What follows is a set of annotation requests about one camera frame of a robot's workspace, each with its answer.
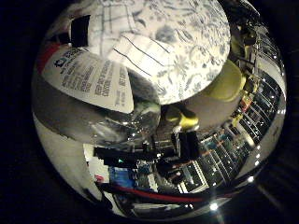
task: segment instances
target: white label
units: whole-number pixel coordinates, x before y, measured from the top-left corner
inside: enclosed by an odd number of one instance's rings
[[[122,113],[134,109],[126,68],[90,52],[58,49],[47,61],[42,77],[56,89],[86,103]]]

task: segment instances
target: light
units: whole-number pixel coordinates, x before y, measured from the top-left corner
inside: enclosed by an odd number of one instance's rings
[[[254,176],[250,176],[249,178],[248,178],[248,181],[250,182],[250,183],[252,183],[253,181],[254,181]]]
[[[216,203],[212,203],[210,206],[209,206],[209,209],[211,211],[216,211],[218,209],[218,205]]]

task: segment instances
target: yellow object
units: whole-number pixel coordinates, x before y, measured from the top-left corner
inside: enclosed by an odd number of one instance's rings
[[[166,120],[177,122],[182,130],[188,130],[198,124],[196,115],[187,109],[179,110],[175,106],[170,105],[166,114]]]
[[[231,37],[231,49],[235,56],[238,56],[240,58],[245,57],[245,50],[244,50],[244,44],[240,43],[234,35]]]
[[[246,83],[241,70],[230,60],[224,64],[221,73],[207,86],[203,93],[214,99],[230,102],[240,93]]]
[[[234,117],[232,120],[233,127],[236,127],[241,119],[243,119],[243,114],[238,114],[236,117]]]

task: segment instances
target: cable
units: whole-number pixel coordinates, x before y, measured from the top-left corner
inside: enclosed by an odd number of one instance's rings
[[[234,195],[239,193],[243,187],[236,187],[242,182],[246,181],[249,176],[253,175],[255,172],[259,171],[262,167],[256,167],[246,175],[239,177],[237,180],[231,182],[231,184],[225,186],[224,188],[219,188],[214,190],[205,190],[200,193],[184,193],[184,194],[161,194],[156,192],[148,192],[139,189],[129,189],[112,184],[102,184],[101,189],[110,193],[116,194],[128,194],[134,195],[135,197],[140,197],[146,199],[150,202],[163,202],[163,203],[202,203],[208,201],[211,198],[232,198]]]

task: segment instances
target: floral patterned fabric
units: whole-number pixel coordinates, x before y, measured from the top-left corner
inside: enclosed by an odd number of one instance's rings
[[[217,0],[83,0],[65,13],[67,21],[51,34],[91,15],[84,49],[124,64],[134,94],[161,105],[204,89],[230,49],[229,23]]]

